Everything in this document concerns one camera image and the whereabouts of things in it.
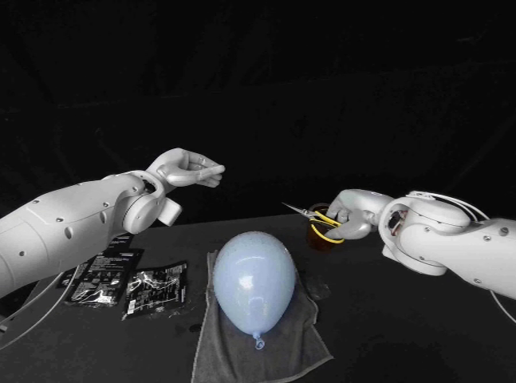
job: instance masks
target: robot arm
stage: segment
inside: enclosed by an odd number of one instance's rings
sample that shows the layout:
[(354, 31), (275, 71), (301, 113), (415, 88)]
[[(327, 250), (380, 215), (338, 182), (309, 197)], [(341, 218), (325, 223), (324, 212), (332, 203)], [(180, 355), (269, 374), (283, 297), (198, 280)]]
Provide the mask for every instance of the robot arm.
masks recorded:
[(403, 198), (387, 197), (380, 208), (384, 195), (345, 192), (353, 196), (345, 208), (367, 214), (357, 214), (358, 222), (350, 220), (343, 226), (364, 230), (366, 223), (377, 225), (383, 256), (422, 274), (439, 276), (449, 269), (474, 286), (516, 299), (516, 221), (472, 221), (461, 208), (418, 191)]
[(155, 219), (172, 224), (181, 209), (154, 170), (51, 191), (0, 219), (0, 298), (84, 262), (119, 234)]

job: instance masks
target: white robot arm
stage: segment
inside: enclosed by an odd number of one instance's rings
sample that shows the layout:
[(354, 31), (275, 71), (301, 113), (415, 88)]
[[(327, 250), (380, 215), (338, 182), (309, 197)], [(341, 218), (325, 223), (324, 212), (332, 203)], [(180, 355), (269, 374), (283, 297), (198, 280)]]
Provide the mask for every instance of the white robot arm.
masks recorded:
[(180, 148), (145, 171), (106, 176), (35, 197), (0, 219), (0, 298), (27, 283), (69, 270), (122, 233), (158, 219), (171, 225), (180, 206), (174, 185), (217, 186), (223, 166)]
[(516, 221), (487, 219), (481, 212), (484, 219), (471, 220), (469, 205), (419, 191), (397, 199), (357, 189), (343, 193), (343, 206), (358, 212), (334, 229), (344, 238), (361, 238), (377, 225), (381, 254), (394, 262), (433, 276), (449, 269), (474, 286), (516, 299)]

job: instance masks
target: light blue balloon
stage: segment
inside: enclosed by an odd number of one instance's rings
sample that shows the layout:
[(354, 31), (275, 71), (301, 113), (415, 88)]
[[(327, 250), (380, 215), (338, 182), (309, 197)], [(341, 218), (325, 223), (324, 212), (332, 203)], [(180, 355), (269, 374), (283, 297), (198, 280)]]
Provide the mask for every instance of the light blue balloon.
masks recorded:
[(219, 306), (236, 328), (252, 335), (275, 326), (292, 298), (295, 268), (282, 242), (260, 231), (233, 237), (217, 254), (213, 289)]

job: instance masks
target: cloth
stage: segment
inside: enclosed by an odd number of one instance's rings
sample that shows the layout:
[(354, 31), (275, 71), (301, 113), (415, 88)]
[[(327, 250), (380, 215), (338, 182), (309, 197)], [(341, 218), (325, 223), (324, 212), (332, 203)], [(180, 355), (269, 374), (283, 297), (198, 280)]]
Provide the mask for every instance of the cloth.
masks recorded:
[(207, 309), (197, 341), (191, 383), (283, 383), (332, 359), (314, 329), (317, 305), (296, 277), (292, 300), (275, 327), (262, 334), (263, 349), (220, 310), (213, 293), (217, 252), (207, 253)]

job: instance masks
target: table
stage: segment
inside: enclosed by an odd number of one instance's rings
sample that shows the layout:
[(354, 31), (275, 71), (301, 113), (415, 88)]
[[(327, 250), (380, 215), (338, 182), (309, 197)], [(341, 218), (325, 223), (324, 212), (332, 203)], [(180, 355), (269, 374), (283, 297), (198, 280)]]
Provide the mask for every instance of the table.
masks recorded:
[[(381, 254), (377, 233), (328, 254), (305, 243), (299, 215), (151, 228), (135, 235), (138, 267), (188, 262), (193, 310), (170, 318), (120, 321), (115, 308), (58, 305), (0, 353), (2, 382), (188, 382), (207, 282), (206, 253), (244, 231), (273, 235), (304, 278), (319, 276), (330, 296), (317, 302), (315, 329), (334, 357), (298, 382), (516, 381), (516, 327), (487, 291), (452, 273), (429, 277)], [(37, 284), (33, 294), (50, 278)], [(9, 325), (5, 342), (40, 318), (61, 290), (51, 289)]]

